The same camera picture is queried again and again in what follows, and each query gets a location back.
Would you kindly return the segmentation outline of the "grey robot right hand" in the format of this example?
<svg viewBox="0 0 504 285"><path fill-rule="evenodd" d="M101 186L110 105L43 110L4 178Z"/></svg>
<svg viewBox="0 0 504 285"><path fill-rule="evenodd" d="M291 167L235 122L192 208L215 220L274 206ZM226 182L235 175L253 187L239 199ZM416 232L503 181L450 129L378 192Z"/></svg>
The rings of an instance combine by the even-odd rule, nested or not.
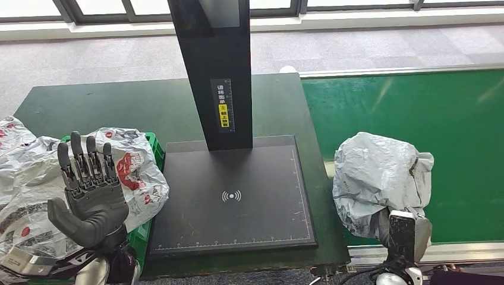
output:
<svg viewBox="0 0 504 285"><path fill-rule="evenodd" d="M385 208L379 212L379 240L388 250L387 261L403 259L418 263L430 244L433 226L417 209Z"/></svg>

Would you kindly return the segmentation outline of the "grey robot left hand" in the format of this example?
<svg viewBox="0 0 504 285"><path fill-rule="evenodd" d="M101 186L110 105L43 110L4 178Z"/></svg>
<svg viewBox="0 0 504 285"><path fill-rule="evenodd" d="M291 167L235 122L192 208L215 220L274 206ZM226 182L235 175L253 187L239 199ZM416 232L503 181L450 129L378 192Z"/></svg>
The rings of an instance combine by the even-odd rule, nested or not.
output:
<svg viewBox="0 0 504 285"><path fill-rule="evenodd" d="M108 251L127 240L129 208L116 173L110 143L102 151L93 136L81 144L74 131L57 149L65 199L47 201L48 219L66 237L89 249Z"/></svg>

